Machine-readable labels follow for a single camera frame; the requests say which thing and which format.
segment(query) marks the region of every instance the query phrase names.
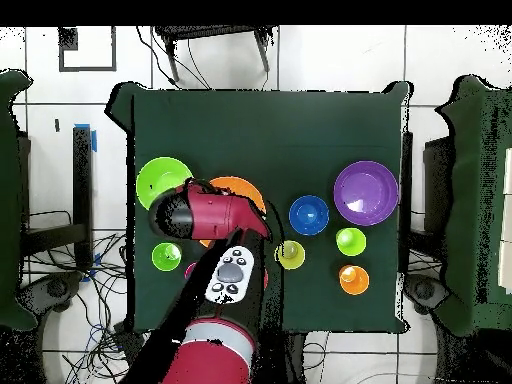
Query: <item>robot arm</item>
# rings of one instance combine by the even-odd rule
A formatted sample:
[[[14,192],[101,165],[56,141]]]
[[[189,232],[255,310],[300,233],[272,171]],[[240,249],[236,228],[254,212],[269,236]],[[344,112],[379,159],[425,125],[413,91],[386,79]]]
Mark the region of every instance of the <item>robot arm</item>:
[[[120,384],[250,384],[271,232],[248,198],[214,190],[187,180],[150,208],[161,236],[217,241]]]

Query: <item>green cloth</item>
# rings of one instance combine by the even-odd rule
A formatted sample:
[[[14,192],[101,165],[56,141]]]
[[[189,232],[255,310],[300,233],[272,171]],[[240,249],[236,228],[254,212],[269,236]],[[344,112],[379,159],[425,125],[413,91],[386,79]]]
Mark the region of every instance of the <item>green cloth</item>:
[[[31,84],[32,80],[22,71],[0,71],[0,325],[16,330],[32,330],[37,326],[34,315],[21,307],[15,298],[22,263],[21,170],[12,102]]]
[[[476,76],[459,78],[440,108],[454,137],[456,160],[446,227],[445,280],[452,295],[435,314],[460,337],[480,328],[512,329],[512,295],[498,286],[511,111],[512,92],[491,88]]]
[[[151,159],[170,156],[197,178],[244,178],[276,205],[286,239],[306,250],[305,263],[285,271],[286,330],[396,333],[404,330],[395,317],[398,209],[378,225],[361,227],[367,237],[361,255],[343,256],[336,232],[353,224],[338,213],[333,186],[359,160],[382,163],[398,180],[400,109],[408,90],[406,82],[385,93],[163,91],[124,83],[112,92],[106,113],[129,134],[134,131],[136,173]],[[292,202],[306,194],[329,207],[328,226],[313,237],[299,235],[288,221]],[[198,241],[181,240],[180,266],[158,271],[151,251],[162,240],[151,232],[140,202],[129,202],[135,203],[135,327],[155,328],[183,287],[186,267],[205,250]],[[271,253],[267,268],[277,266]],[[338,271],[346,264],[368,271],[364,294],[341,289]]]

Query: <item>orange cup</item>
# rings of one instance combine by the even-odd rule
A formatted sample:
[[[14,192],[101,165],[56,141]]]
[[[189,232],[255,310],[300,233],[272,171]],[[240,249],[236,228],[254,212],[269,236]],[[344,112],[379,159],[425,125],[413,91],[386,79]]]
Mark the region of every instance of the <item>orange cup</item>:
[[[346,265],[340,269],[338,276],[341,288],[354,296],[364,293],[370,285],[368,273],[360,266]]]
[[[248,197],[263,213],[266,212],[263,196],[249,181],[239,177],[219,177],[211,180],[210,184],[215,188],[228,188],[232,193],[238,196]],[[199,243],[204,247],[208,247],[211,240],[199,240]]]

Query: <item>dark green tablecloth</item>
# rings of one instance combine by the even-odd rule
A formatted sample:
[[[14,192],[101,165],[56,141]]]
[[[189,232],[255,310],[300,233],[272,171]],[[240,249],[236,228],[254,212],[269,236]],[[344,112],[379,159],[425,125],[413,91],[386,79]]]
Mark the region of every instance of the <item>dark green tablecloth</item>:
[[[400,106],[408,89],[401,82],[371,94],[163,91],[125,83],[112,92],[106,113],[134,133],[136,173],[153,158],[171,156],[198,178],[245,178],[276,205],[286,238],[306,249],[304,265],[285,274],[286,330],[395,333],[404,330],[395,317],[398,211],[362,227],[367,248],[349,259],[335,244],[336,232],[352,224],[334,205],[333,185],[343,168],[358,160],[380,162],[398,180]],[[297,234],[288,221],[292,202],[305,194],[320,196],[329,207],[329,224],[314,237]],[[138,200],[133,196],[129,202],[135,202],[135,326],[155,328],[183,287],[186,267],[204,248],[181,241],[179,268],[158,271],[151,251],[161,240],[150,231]],[[349,263],[370,275],[363,295],[348,295],[339,285],[338,270]],[[266,267],[273,266],[267,260]]]

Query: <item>white floor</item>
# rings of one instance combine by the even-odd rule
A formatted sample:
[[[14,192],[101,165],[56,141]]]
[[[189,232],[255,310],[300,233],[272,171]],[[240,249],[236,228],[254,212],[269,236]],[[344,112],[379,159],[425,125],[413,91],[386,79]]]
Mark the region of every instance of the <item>white floor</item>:
[[[153,45],[162,70],[171,75],[167,58],[151,39],[150,28],[140,30],[145,42]],[[412,209],[417,212],[424,211],[423,146],[448,135],[447,125],[434,108],[448,100],[454,80],[475,73],[500,88],[512,83],[508,35],[501,27],[281,26],[280,32],[268,47],[271,70],[266,84],[251,33],[192,40],[190,48],[212,88],[261,89],[265,84],[265,90],[379,92],[393,81],[412,82]],[[109,66],[109,28],[79,27],[78,34],[80,47],[65,53],[65,65]],[[60,73],[57,28],[0,28],[0,70],[22,69],[34,80],[13,106],[19,127],[27,130],[32,140],[31,211],[72,211],[71,131],[75,124],[89,123],[97,131],[97,152],[93,153],[95,238],[121,234],[126,227],[126,139],[104,114],[112,87],[135,81],[146,87],[172,88],[149,48],[140,42],[135,27],[117,27],[116,38],[117,72]],[[178,43],[177,55],[197,74],[187,42]],[[182,66],[178,65],[178,70],[182,87],[200,88]],[[65,223],[64,218],[58,214],[38,216],[31,224],[55,225]],[[421,215],[413,215],[412,220],[415,227],[422,226]],[[117,250],[110,256],[110,262],[122,264]],[[116,290],[123,292],[123,284],[116,282]],[[90,315],[96,317],[94,289],[81,283],[79,293]],[[306,371],[309,384],[431,384],[437,350],[434,327],[429,318],[417,315],[411,304],[404,302],[404,317],[411,325],[408,333],[330,334],[325,361]],[[126,312],[125,296],[113,294],[109,304],[114,320],[121,320]],[[49,318],[44,338],[49,384],[63,384],[68,375],[69,365],[61,353],[75,362],[86,346],[90,327],[84,312],[75,300],[69,310],[52,313]],[[326,338],[326,333],[311,333],[307,342],[324,346]],[[308,345],[306,351],[310,352],[305,355],[306,367],[322,359],[317,345]]]

